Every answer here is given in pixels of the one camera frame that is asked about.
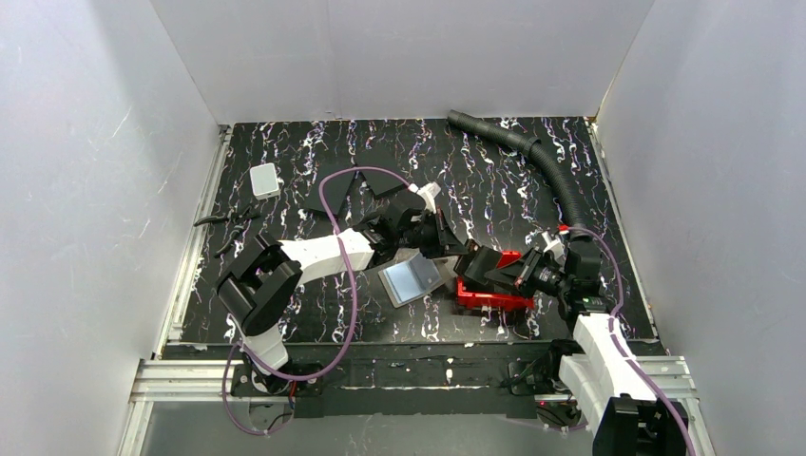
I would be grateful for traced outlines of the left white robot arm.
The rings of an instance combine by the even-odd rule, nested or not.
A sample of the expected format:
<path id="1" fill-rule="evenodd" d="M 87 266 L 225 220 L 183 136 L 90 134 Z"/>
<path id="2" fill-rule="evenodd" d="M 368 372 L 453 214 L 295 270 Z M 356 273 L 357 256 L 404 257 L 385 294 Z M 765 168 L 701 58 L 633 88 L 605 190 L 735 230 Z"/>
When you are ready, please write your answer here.
<path id="1" fill-rule="evenodd" d="M 432 182 L 411 186 L 358 224 L 325 237 L 277 240 L 257 235 L 221 273 L 214 290 L 236 321 L 240 346 L 257 371 L 284 380 L 308 381 L 312 374 L 283 372 L 289 355 L 279 320 L 295 290 L 310 281 L 358 272 L 391 261 L 401 249 L 429 259 L 458 257 L 467 248 L 452 231 L 434 200 Z"/>

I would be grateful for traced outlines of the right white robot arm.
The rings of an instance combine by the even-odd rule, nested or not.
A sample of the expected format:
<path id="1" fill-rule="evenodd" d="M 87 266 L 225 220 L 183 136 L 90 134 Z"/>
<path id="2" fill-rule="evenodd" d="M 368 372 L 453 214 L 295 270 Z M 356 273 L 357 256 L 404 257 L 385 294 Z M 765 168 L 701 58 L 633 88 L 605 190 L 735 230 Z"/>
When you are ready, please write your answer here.
<path id="1" fill-rule="evenodd" d="M 595 455 L 694 455 L 689 416 L 640 367 L 619 316 L 624 285 L 609 304 L 599 282 L 602 260 L 615 259 L 604 239 L 583 226 L 562 225 L 544 243 L 486 280 L 513 295 L 551 295 L 571 339 L 555 344 L 548 377 L 571 392 L 593 434 Z"/>

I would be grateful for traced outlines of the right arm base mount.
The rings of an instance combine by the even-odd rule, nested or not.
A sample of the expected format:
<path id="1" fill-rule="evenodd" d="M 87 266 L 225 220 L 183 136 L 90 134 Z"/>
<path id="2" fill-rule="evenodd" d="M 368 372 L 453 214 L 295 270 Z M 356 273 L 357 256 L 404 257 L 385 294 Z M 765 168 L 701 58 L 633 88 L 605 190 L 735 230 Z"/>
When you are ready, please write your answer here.
<path id="1" fill-rule="evenodd" d="M 586 426 L 570 389 L 546 373 L 538 360 L 509 363 L 500 387 L 514 396 L 534 398 L 537 416 L 548 430 L 570 432 Z"/>

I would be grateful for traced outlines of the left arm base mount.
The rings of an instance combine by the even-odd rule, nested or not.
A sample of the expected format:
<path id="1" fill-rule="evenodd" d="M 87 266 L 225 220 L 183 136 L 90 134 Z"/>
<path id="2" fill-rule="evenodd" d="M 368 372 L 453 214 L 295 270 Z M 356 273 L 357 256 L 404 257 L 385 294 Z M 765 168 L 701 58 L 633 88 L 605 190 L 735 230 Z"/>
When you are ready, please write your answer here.
<path id="1" fill-rule="evenodd" d="M 280 370 L 287 374 L 303 375 L 318 371 L 320 368 L 321 365 L 319 364 L 290 362 Z M 322 394 L 323 386 L 324 383 L 321 378 L 296 382 L 293 396 L 319 396 Z M 291 389 L 292 384 L 288 380 L 263 373 L 250 364 L 240 364 L 234 368 L 228 392 L 234 397 L 287 397 L 291 394 Z"/>

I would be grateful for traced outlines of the grey leather card holder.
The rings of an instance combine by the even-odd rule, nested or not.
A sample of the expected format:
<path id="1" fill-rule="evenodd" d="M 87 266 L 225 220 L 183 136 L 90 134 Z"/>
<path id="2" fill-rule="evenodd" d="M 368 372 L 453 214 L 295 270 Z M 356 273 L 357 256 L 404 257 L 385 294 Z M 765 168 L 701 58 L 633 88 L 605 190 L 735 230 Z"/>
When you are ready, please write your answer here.
<path id="1" fill-rule="evenodd" d="M 429 295 L 451 278 L 446 263 L 422 254 L 388 266 L 378 272 L 394 308 L 408 305 Z"/>

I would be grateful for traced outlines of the red plastic bin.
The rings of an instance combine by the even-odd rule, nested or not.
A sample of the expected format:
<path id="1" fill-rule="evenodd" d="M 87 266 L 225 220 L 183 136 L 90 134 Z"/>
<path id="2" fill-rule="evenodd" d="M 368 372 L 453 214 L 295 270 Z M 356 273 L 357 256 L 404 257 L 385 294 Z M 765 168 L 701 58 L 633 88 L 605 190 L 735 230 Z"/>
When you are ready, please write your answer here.
<path id="1" fill-rule="evenodd" d="M 496 259 L 496 268 L 509 266 L 521 257 L 515 251 L 498 252 L 486 247 L 460 256 L 453 270 L 457 275 L 457 301 L 466 309 L 494 308 L 505 312 L 514 312 L 535 307 L 533 297 L 521 297 L 497 291 L 491 284 L 481 284 L 471 278 L 470 264 L 474 259 L 481 259 L 482 263 L 489 263 L 489 259 Z"/>

